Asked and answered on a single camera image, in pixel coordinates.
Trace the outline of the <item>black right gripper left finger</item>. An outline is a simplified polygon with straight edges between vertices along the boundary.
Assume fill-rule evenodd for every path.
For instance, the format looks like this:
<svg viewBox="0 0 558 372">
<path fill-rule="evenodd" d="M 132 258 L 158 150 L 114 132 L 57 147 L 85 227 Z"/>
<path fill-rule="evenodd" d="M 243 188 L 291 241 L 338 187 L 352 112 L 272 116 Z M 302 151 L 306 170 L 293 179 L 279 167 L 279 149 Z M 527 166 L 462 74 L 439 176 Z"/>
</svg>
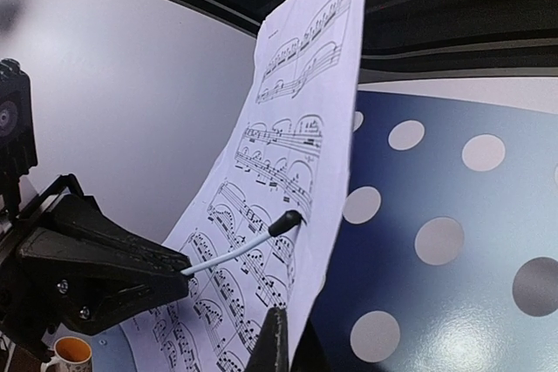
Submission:
<svg viewBox="0 0 558 372">
<path fill-rule="evenodd" d="M 17 261 L 52 320 L 84 335 L 189 293 L 185 254 L 126 231 L 75 194 L 41 216 Z"/>
</svg>

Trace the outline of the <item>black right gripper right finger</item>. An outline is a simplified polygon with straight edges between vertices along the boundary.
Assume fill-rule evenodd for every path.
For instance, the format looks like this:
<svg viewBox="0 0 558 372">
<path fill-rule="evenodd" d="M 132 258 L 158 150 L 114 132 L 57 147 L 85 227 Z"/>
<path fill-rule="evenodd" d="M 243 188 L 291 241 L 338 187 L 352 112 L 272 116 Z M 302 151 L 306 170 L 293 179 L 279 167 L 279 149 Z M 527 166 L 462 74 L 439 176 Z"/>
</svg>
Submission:
<svg viewBox="0 0 558 372">
<path fill-rule="evenodd" d="M 285 308 L 268 310 L 246 372 L 289 372 L 288 323 Z"/>
</svg>

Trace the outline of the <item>purple sheet music page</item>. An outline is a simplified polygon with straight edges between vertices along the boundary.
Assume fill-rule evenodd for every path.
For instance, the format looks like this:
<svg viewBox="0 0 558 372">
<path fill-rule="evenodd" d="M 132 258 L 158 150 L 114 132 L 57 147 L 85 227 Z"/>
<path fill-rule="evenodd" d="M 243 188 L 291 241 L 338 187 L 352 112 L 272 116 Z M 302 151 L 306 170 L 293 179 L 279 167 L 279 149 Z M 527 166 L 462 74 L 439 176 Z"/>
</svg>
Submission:
<svg viewBox="0 0 558 372">
<path fill-rule="evenodd" d="M 166 239 L 202 263 L 291 229 L 194 275 L 186 298 L 124 322 L 139 371 L 242 371 L 271 308 L 293 355 L 319 293 L 350 177 L 364 0 L 286 0 L 263 21 L 230 139 Z"/>
</svg>

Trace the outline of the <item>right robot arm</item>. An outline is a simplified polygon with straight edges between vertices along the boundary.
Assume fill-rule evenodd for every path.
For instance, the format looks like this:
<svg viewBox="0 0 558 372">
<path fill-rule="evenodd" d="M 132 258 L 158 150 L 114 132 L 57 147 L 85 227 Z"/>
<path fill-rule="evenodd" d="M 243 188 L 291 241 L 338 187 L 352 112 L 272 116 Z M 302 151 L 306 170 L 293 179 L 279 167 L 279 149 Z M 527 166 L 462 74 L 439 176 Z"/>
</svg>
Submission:
<svg viewBox="0 0 558 372">
<path fill-rule="evenodd" d="M 31 81 L 1 63 L 1 329 L 41 362 L 44 335 L 59 326 L 96 335 L 184 298 L 194 275 L 248 251 L 193 264 L 102 214 L 77 178 L 62 175 L 23 203 L 21 178 L 37 165 Z"/>
</svg>

